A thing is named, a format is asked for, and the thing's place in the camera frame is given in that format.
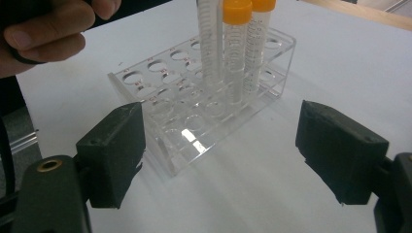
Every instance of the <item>test tube rack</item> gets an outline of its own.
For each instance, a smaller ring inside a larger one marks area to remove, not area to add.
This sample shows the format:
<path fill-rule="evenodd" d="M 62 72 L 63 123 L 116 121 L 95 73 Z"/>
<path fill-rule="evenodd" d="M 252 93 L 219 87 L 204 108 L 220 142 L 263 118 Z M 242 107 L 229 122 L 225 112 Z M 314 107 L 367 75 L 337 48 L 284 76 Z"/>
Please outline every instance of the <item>test tube rack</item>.
<path fill-rule="evenodd" d="M 231 112 L 226 86 L 202 81 L 198 37 L 108 76 L 125 103 L 142 102 L 147 150 L 174 176 L 281 96 L 295 44 L 268 29 L 257 97 Z"/>

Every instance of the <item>plastic tube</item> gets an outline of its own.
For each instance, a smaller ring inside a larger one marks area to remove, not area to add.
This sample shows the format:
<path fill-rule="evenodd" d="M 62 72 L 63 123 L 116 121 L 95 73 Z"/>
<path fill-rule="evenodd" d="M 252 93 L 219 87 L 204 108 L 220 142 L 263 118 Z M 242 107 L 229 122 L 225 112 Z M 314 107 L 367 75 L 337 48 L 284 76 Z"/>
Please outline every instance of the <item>plastic tube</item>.
<path fill-rule="evenodd" d="M 251 17 L 251 0 L 223 0 L 224 81 L 226 108 L 230 112 L 238 109 L 242 102 L 246 34 Z"/>
<path fill-rule="evenodd" d="M 252 0 L 252 19 L 248 25 L 245 54 L 245 75 L 243 100 L 251 101 L 258 94 L 258 79 L 263 63 L 263 48 L 266 43 L 270 15 L 275 9 L 276 0 Z"/>
<path fill-rule="evenodd" d="M 216 90 L 223 83 L 223 30 L 220 0 L 197 0 L 197 17 L 202 78 L 209 89 Z"/>

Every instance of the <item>black mechanical part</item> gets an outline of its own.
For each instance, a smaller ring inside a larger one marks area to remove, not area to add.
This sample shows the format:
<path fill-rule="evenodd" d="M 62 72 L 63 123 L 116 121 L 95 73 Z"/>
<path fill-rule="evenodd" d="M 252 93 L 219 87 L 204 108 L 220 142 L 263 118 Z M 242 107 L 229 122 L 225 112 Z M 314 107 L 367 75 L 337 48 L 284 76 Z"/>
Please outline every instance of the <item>black mechanical part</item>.
<path fill-rule="evenodd" d="M 1 31 L 6 26 L 27 21 L 33 17 L 39 17 L 52 11 L 50 0 L 2 0 L 0 1 L 1 19 L 4 20 L 0 26 Z M 12 56 L 21 63 L 43 64 L 20 56 L 18 51 L 9 46 Z"/>
<path fill-rule="evenodd" d="M 94 208 L 119 208 L 146 148 L 140 103 L 109 113 L 77 144 L 76 160 L 88 171 L 85 185 Z"/>
<path fill-rule="evenodd" d="M 70 156 L 53 156 L 27 168 L 12 232 L 91 232 L 76 164 Z"/>
<path fill-rule="evenodd" d="M 364 205 L 374 192 L 378 233 L 412 232 L 412 153 L 391 161 L 389 142 L 331 107 L 303 101 L 296 146 L 340 203 Z"/>

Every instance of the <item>black cable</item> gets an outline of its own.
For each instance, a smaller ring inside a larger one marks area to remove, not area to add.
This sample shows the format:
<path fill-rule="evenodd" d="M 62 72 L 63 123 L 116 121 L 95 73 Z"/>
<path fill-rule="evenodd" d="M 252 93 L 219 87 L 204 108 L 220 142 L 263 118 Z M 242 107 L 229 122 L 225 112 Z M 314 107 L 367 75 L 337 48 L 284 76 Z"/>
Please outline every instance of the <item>black cable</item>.
<path fill-rule="evenodd" d="M 13 163 L 12 150 L 3 118 L 0 115 L 0 155 L 3 163 L 4 177 L 6 180 L 6 195 L 16 191 L 15 165 Z"/>

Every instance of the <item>human hand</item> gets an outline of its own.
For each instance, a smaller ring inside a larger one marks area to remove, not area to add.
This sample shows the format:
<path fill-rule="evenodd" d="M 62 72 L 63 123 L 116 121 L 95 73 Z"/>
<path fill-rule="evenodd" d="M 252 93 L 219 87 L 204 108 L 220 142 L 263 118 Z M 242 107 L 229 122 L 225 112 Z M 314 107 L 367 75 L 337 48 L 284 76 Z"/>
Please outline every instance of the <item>human hand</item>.
<path fill-rule="evenodd" d="M 65 60 L 85 47 L 86 41 L 81 33 L 94 23 L 94 13 L 108 19 L 119 9 L 121 0 L 93 0 L 91 6 L 83 0 L 51 2 L 53 10 L 49 14 L 5 28 L 0 36 L 0 78 L 33 67 L 15 60 L 7 44 L 30 60 Z"/>

